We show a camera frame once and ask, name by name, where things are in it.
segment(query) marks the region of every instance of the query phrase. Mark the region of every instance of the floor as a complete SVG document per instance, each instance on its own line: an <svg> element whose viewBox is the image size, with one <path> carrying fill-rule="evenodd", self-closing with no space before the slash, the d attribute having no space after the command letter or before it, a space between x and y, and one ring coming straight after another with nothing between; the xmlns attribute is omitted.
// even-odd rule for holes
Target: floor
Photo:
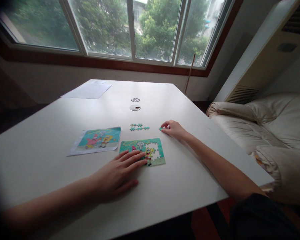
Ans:
<svg viewBox="0 0 300 240"><path fill-rule="evenodd" d="M208 102L194 102L194 104L204 113L209 106ZM46 104L39 104L27 109L23 108L0 113L0 134L45 106ZM218 202L218 206L228 222L230 219L230 208L234 204L235 202L232 199ZM195 210L192 213L184 214L118 239L153 239L158 236L169 239L220 239L206 208Z"/></svg>

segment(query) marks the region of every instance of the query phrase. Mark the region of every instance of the dark sleeve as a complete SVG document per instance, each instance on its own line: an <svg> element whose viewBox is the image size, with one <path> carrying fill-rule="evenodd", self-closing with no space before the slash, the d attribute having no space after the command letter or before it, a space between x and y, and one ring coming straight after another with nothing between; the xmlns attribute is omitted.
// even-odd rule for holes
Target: dark sleeve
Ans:
<svg viewBox="0 0 300 240"><path fill-rule="evenodd" d="M252 194L230 211L234 239L300 239L300 232L270 198Z"/></svg>

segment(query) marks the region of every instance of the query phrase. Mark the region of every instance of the cartoon picture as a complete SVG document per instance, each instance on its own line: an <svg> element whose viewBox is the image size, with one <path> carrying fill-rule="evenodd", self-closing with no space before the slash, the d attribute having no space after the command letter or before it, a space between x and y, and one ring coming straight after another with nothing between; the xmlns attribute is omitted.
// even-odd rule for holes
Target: cartoon picture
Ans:
<svg viewBox="0 0 300 240"><path fill-rule="evenodd" d="M143 145L144 145L144 142L140 141L140 142L137 143L137 146L138 146L140 151L142 151Z"/></svg>
<svg viewBox="0 0 300 240"><path fill-rule="evenodd" d="M98 135L95 134L95 135L93 136L92 139L87 138L87 141L88 141L88 142L87 142L87 144L86 144L86 149L93 148L93 147L95 146L95 144L96 144L97 141L98 141L97 137L98 137Z"/></svg>
<svg viewBox="0 0 300 240"><path fill-rule="evenodd" d="M97 139L98 147L102 147L102 137L106 134L106 131L101 131L99 133L99 138Z"/></svg>
<svg viewBox="0 0 300 240"><path fill-rule="evenodd" d="M144 167L156 166L166 163L163 155L161 141L159 138L121 142L120 152L123 152L125 150L128 150L129 152L136 150L145 152L145 156L142 159L146 159L147 162L144 164Z"/></svg>
<svg viewBox="0 0 300 240"><path fill-rule="evenodd" d="M115 150L119 144L121 127L83 130L73 144L69 156Z"/></svg>
<svg viewBox="0 0 300 240"><path fill-rule="evenodd" d="M151 153L153 153L154 149L153 148L146 148L146 155L144 156L144 159L147 159L149 161L148 166L151 166Z"/></svg>
<svg viewBox="0 0 300 240"><path fill-rule="evenodd" d="M112 136L111 136L111 135L106 135L106 136L103 138L102 143L101 143L101 145L104 144L103 148L106 147L106 145L111 141L111 139L112 139Z"/></svg>

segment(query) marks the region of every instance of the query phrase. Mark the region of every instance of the green foliage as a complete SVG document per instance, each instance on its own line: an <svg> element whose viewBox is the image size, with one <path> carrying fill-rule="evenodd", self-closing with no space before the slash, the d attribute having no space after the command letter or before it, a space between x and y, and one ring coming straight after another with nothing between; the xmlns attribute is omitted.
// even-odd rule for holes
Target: green foliage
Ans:
<svg viewBox="0 0 300 240"><path fill-rule="evenodd" d="M125 0L72 0L88 50L131 55ZM137 57L170 61L181 0L148 0L135 31ZM206 0L192 0L179 59L200 62L208 40L204 28ZM58 0L15 0L5 12L28 43L77 49Z"/></svg>
<svg viewBox="0 0 300 240"><path fill-rule="evenodd" d="M140 17L143 34L136 33L137 57L170 61L175 38L180 0L148 0L146 12ZM191 63L196 53L200 61L208 40L197 37L204 28L204 16L208 4L206 0L192 0L186 32L179 59Z"/></svg>
<svg viewBox="0 0 300 240"><path fill-rule="evenodd" d="M208 2L205 0L191 1L189 17L179 55L179 60L183 59L185 63L191 64L193 55L196 54L194 62L195 64L200 64L206 50L208 39L203 36L197 37L197 34L204 29L204 16L207 8Z"/></svg>
<svg viewBox="0 0 300 240"><path fill-rule="evenodd" d="M90 51L131 56L123 1L73 0L72 6Z"/></svg>
<svg viewBox="0 0 300 240"><path fill-rule="evenodd" d="M148 0L141 15L142 36L136 33L138 57L170 61L180 0Z"/></svg>
<svg viewBox="0 0 300 240"><path fill-rule="evenodd" d="M4 12L27 43L77 49L58 0L16 0Z"/></svg>

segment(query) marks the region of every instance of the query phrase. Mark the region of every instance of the spongebob squarepants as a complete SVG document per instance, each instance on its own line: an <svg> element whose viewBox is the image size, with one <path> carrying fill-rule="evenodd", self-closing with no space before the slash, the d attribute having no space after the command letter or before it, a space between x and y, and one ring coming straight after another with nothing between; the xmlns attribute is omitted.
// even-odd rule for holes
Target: spongebob squarepants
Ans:
<svg viewBox="0 0 300 240"><path fill-rule="evenodd" d="M110 142L111 139L112 139L111 135L105 135L103 140L102 140L102 143L101 143L101 145L104 144L104 146L102 148L105 148L106 145Z"/></svg>
<svg viewBox="0 0 300 240"><path fill-rule="evenodd" d="M145 151L145 156L144 156L144 159L147 159L149 160L149 164L148 166L151 166L151 157L152 157L152 153L154 152L154 149L153 148L146 148L146 151Z"/></svg>

